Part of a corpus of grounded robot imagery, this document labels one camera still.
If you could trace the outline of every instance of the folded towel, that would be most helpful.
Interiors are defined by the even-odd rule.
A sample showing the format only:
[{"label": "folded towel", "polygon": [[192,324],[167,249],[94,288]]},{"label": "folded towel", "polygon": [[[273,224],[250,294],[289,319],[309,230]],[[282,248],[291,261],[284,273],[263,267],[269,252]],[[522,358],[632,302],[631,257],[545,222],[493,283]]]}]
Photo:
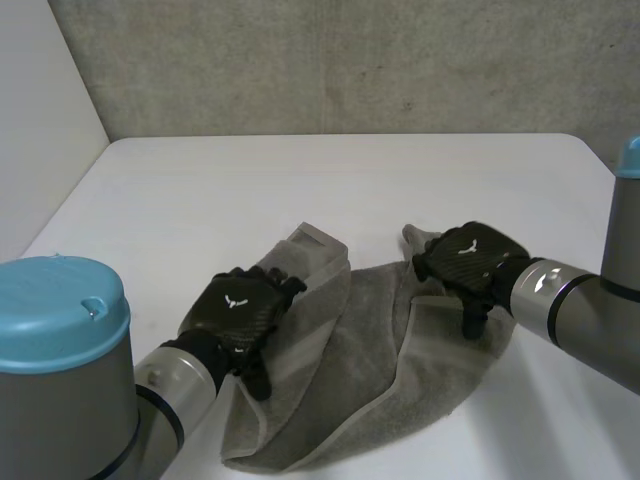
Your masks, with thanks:
[{"label": "folded towel", "polygon": [[[412,254],[436,235],[410,225],[403,230]],[[410,262],[352,272],[348,304],[297,409],[276,436],[246,455],[227,448],[228,438],[246,435],[230,421],[225,464],[256,473],[314,468],[451,413],[504,351],[514,326],[506,312],[494,309],[483,337],[468,341],[461,324],[460,302],[435,279],[418,282]],[[287,344],[282,337],[279,342]]]},{"label": "folded towel", "polygon": [[315,374],[334,325],[347,302],[350,265],[347,247],[303,223],[259,263],[303,280],[298,295],[262,352],[271,397],[257,402],[238,382],[227,420],[223,457],[252,455],[280,431],[297,409]]}]

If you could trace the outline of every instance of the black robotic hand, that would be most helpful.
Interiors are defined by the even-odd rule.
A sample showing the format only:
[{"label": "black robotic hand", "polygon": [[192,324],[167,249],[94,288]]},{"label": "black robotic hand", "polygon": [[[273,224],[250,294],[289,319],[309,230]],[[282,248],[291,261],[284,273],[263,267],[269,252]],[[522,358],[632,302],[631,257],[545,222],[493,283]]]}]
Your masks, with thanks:
[{"label": "black robotic hand", "polygon": [[522,246],[478,222],[448,230],[427,242],[423,254],[413,257],[420,281],[433,276],[462,300],[462,333],[469,340],[482,336],[487,313],[494,305],[509,308],[510,291],[500,290],[509,282],[501,279],[512,270],[521,272],[522,265],[529,263],[532,259]]},{"label": "black robotic hand", "polygon": [[271,396],[260,350],[293,298],[307,289],[296,277],[273,268],[234,268],[213,277],[185,317],[180,332],[206,330],[219,341],[229,370],[239,375],[256,400]]}]

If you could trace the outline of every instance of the teal cap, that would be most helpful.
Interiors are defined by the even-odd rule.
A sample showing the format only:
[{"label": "teal cap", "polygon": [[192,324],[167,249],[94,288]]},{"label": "teal cap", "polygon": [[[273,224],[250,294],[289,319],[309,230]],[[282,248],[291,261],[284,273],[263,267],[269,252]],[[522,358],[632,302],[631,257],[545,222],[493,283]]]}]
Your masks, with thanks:
[{"label": "teal cap", "polygon": [[625,143],[616,177],[640,178],[640,136]]},{"label": "teal cap", "polygon": [[122,280],[81,257],[0,264],[0,372],[52,373],[85,365],[129,332]]}]

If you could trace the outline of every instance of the white tabletop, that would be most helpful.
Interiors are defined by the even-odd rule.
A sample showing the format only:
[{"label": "white tabletop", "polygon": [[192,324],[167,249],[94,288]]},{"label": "white tabletop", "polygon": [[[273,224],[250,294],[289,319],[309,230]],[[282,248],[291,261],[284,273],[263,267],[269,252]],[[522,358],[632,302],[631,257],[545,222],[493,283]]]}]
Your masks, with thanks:
[{"label": "white tabletop", "polygon": [[[26,255],[122,276],[135,360],[173,337],[213,273],[307,221],[353,268],[402,258],[400,230],[481,220],[536,256],[598,271],[613,176],[566,135],[157,138],[111,145]],[[167,479],[249,478],[218,459],[229,389]],[[295,479],[640,478],[640,398],[517,328],[477,391],[429,429]]]}]

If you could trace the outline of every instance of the white wall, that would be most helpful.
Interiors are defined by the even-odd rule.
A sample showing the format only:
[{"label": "white wall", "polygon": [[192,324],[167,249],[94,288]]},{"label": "white wall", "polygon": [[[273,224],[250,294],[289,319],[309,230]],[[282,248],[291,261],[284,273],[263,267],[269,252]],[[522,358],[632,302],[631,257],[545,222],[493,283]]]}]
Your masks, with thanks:
[{"label": "white wall", "polygon": [[24,252],[108,143],[46,0],[0,0],[0,262]]}]

